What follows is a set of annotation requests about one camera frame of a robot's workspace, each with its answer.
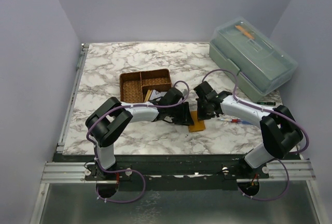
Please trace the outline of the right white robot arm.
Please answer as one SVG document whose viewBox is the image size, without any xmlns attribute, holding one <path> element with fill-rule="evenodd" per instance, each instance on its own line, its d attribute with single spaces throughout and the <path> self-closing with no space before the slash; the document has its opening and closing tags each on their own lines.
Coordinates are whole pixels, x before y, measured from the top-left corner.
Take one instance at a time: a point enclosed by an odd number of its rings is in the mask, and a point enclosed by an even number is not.
<svg viewBox="0 0 332 224">
<path fill-rule="evenodd" d="M 219 115 L 229 115 L 260 128 L 262 143 L 249 151 L 229 172 L 251 178 L 258 167 L 273 160 L 283 159 L 302 139 L 301 129 L 289 109 L 263 107 L 237 98 L 230 92 L 217 93 L 207 81 L 194 88 L 199 120 L 209 120 Z"/>
</svg>

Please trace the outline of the yellow leather card holder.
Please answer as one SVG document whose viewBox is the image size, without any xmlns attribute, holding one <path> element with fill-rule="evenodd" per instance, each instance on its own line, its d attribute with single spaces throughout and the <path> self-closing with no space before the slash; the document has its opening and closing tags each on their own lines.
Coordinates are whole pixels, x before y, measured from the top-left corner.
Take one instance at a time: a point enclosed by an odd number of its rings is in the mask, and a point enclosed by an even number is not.
<svg viewBox="0 0 332 224">
<path fill-rule="evenodd" d="M 188 131 L 190 133 L 204 131 L 205 123 L 203 120 L 198 119 L 197 111 L 191 111 L 190 114 L 191 114 L 191 118 L 193 120 L 193 125 L 188 126 Z"/>
</svg>

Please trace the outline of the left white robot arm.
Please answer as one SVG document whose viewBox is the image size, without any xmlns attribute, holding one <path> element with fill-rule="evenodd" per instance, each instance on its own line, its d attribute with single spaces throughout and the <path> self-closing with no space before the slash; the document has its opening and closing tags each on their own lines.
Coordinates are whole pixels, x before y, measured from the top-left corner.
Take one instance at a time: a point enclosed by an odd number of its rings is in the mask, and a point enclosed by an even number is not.
<svg viewBox="0 0 332 224">
<path fill-rule="evenodd" d="M 188 96 L 188 93 L 183 94 L 171 87 L 164 96 L 145 103 L 121 102 L 116 97 L 106 100 L 85 121 L 88 129 L 86 138 L 94 145 L 96 173 L 104 180 L 114 176 L 114 142 L 129 124 L 142 121 L 193 124 L 186 101 Z"/>
</svg>

